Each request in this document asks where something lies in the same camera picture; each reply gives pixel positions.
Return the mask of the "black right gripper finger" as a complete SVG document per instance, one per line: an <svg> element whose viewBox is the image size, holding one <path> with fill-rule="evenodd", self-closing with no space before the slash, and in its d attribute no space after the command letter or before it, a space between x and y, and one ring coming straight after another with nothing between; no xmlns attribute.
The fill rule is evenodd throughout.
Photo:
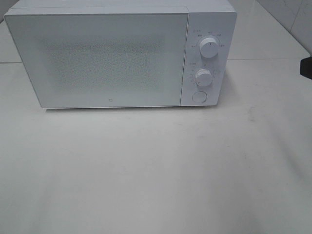
<svg viewBox="0 0 312 234"><path fill-rule="evenodd" d="M312 79L312 57L307 57L300 61L299 73L308 79Z"/></svg>

